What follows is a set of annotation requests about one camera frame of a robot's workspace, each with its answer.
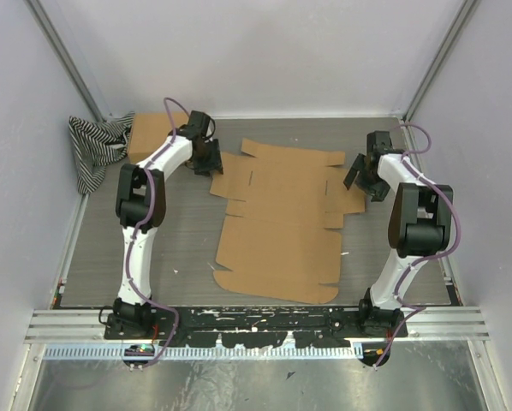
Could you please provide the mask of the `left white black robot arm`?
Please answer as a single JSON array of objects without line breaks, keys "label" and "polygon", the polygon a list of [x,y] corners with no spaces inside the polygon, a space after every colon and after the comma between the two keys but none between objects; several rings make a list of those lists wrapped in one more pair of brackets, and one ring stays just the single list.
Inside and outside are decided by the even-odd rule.
[{"label": "left white black robot arm", "polygon": [[194,110],[149,156],[120,169],[116,216],[124,243],[122,281],[106,321],[120,336],[142,340],[155,330],[150,273],[153,243],[166,213],[165,183],[185,163],[199,176],[223,173],[215,128],[208,114]]}]

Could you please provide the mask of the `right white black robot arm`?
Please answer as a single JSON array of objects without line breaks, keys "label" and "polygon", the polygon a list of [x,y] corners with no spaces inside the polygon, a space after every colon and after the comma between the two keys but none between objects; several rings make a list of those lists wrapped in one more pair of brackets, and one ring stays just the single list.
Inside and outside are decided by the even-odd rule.
[{"label": "right white black robot arm", "polygon": [[402,322],[409,285],[422,265],[447,254],[452,224],[459,222],[453,188],[427,178],[409,155],[393,146],[388,131],[373,131],[366,137],[366,152],[357,156],[343,180],[347,190],[356,186],[374,202],[395,194],[388,226],[390,255],[358,307],[358,327],[371,338]]}]

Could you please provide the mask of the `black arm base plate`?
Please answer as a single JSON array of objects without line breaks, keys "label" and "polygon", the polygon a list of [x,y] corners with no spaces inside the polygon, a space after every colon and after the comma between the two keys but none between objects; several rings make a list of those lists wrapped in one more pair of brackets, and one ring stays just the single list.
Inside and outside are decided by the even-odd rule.
[{"label": "black arm base plate", "polygon": [[287,337],[296,348],[347,347],[353,338],[406,337],[400,310],[370,313],[364,318],[359,309],[342,306],[268,307],[178,307],[175,314],[152,310],[155,330],[148,337],[120,336],[100,319],[106,340],[150,339],[172,348],[264,348],[280,347]]}]

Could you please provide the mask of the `brown cardboard box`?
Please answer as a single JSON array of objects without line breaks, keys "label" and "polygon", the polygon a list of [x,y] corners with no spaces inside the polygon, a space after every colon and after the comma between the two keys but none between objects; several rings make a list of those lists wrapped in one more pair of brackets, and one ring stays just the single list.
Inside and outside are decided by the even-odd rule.
[{"label": "brown cardboard box", "polygon": [[171,115],[174,124],[170,123],[165,112],[139,113],[134,116],[127,149],[128,161],[131,164],[144,163],[148,158],[155,159],[156,152],[159,153],[158,162],[174,156],[177,152],[184,161],[191,157],[191,142],[180,136],[164,152],[173,127],[179,128],[188,122],[188,116],[183,112],[172,112]]}]

